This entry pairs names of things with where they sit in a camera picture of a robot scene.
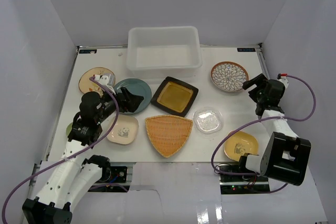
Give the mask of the blue-grey round plate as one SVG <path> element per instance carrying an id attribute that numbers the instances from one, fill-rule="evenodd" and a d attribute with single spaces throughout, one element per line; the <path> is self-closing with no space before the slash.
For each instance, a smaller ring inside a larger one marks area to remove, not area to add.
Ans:
<path id="1" fill-rule="evenodd" d="M 116 92 L 120 92 L 122 87 L 127 88 L 132 94 L 139 95 L 144 98 L 135 112 L 123 112 L 122 114 L 139 114 L 148 107 L 152 98 L 152 91 L 146 82 L 137 78 L 127 78 L 119 81 L 113 88 Z"/>

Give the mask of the cream panda square plate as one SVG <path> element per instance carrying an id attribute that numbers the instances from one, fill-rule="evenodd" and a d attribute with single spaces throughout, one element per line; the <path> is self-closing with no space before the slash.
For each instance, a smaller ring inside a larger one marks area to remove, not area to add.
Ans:
<path id="1" fill-rule="evenodd" d="M 135 117 L 120 114 L 107 139 L 112 143 L 128 145 L 136 139 L 138 129 L 139 123 Z"/>

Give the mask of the brown floral pattern plate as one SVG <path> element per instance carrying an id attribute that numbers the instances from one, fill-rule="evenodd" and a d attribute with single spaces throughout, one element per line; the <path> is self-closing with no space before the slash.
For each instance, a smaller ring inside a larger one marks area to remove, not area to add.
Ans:
<path id="1" fill-rule="evenodd" d="M 249 80 L 246 69 L 231 61 L 223 61 L 214 65 L 211 69 L 213 84 L 226 92 L 238 92 L 243 89 L 245 81 Z"/>

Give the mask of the black square amber plate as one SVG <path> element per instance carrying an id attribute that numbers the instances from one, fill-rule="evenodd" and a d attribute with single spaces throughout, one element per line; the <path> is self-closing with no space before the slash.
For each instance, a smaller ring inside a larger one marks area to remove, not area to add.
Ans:
<path id="1" fill-rule="evenodd" d="M 185 117 L 199 89 L 182 80 L 166 77 L 151 99 L 151 104 L 171 115 Z"/>

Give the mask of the beige bird pattern plate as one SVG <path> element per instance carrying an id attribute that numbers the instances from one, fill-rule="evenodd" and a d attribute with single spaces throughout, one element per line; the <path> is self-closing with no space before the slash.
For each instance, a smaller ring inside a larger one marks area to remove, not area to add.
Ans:
<path id="1" fill-rule="evenodd" d="M 92 77 L 94 74 L 104 75 L 104 74 L 107 74 L 107 73 L 112 75 L 112 77 L 113 77 L 112 86 L 114 86 L 114 84 L 115 84 L 115 74 L 107 68 L 95 67 L 95 68 L 92 68 L 92 69 L 88 70 L 87 72 L 85 72 L 82 75 L 82 77 L 80 78 L 79 83 L 78 83 L 79 90 L 82 93 L 87 93 L 87 92 L 90 92 L 90 91 L 94 91 L 94 92 L 98 93 L 100 96 L 102 96 L 103 91 L 101 90 L 101 88 L 98 85 L 96 85 L 95 83 L 91 82 L 89 80 L 89 78 Z"/>

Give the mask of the woven bamboo triangular tray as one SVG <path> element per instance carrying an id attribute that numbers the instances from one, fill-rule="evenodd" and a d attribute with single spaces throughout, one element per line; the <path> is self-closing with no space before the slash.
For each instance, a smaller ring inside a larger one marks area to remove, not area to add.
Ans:
<path id="1" fill-rule="evenodd" d="M 158 115 L 145 119 L 148 138 L 164 158 L 175 155 L 187 142 L 193 121 L 175 115 Z"/>

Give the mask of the yellow panda square plate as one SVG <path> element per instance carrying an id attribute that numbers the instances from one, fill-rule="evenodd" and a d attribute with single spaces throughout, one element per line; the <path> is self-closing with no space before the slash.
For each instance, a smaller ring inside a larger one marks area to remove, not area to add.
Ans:
<path id="1" fill-rule="evenodd" d="M 257 155 L 259 143 L 257 139 L 243 131 L 239 131 L 228 138 L 224 143 L 224 153 L 226 156 L 236 162 L 244 154 Z"/>

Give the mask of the clear plastic square plate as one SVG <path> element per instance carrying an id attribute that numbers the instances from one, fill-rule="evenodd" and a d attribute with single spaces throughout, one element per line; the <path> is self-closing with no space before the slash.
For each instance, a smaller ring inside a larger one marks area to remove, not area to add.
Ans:
<path id="1" fill-rule="evenodd" d="M 213 134 L 224 126 L 222 114 L 215 108 L 206 106 L 196 110 L 193 114 L 196 128 L 203 134 Z"/>

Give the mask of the green panda square plate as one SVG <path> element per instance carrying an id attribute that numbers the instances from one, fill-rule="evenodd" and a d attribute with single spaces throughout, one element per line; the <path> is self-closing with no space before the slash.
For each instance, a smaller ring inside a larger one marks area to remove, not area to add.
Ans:
<path id="1" fill-rule="evenodd" d="M 72 123 L 70 123 L 70 124 L 67 126 L 67 128 L 66 128 L 66 137 L 69 136 L 71 130 L 72 130 Z"/>

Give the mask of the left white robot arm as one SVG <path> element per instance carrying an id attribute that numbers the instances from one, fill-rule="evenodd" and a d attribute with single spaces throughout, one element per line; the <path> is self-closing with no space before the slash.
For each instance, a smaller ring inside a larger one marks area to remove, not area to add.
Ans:
<path id="1" fill-rule="evenodd" d="M 36 197 L 23 203 L 28 223 L 71 223 L 75 207 L 90 187 L 111 175 L 110 160 L 91 153 L 94 144 L 104 139 L 102 122 L 112 113 L 135 112 L 143 99 L 125 87 L 116 94 L 106 89 L 103 95 L 90 91 L 82 96 L 61 160 Z"/>

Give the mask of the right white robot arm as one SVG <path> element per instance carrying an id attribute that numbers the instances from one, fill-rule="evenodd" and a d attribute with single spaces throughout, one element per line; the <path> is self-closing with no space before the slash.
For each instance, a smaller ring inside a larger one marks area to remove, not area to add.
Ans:
<path id="1" fill-rule="evenodd" d="M 245 153 L 240 157 L 237 175 L 245 182 L 256 173 L 295 186 L 304 181 L 311 143 L 290 128 L 279 105 L 287 87 L 286 74 L 279 74 L 276 79 L 259 74 L 243 83 L 243 89 L 255 102 L 255 113 L 269 135 L 269 139 L 260 144 L 257 154 Z"/>

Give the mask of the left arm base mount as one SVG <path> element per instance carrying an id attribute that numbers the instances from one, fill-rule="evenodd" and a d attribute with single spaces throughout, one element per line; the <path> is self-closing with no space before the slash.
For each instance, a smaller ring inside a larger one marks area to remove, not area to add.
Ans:
<path id="1" fill-rule="evenodd" d="M 103 176 L 94 183 L 89 192 L 95 193 L 127 193 L 129 190 L 127 182 L 126 166 L 111 166 L 103 173 Z"/>

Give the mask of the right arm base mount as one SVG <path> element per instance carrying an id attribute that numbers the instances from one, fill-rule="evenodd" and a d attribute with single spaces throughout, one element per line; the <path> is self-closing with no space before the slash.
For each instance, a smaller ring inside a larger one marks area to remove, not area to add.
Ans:
<path id="1" fill-rule="evenodd" d="M 269 180 L 261 176 L 225 175 L 214 170 L 219 176 L 221 195 L 246 195 L 269 193 Z"/>

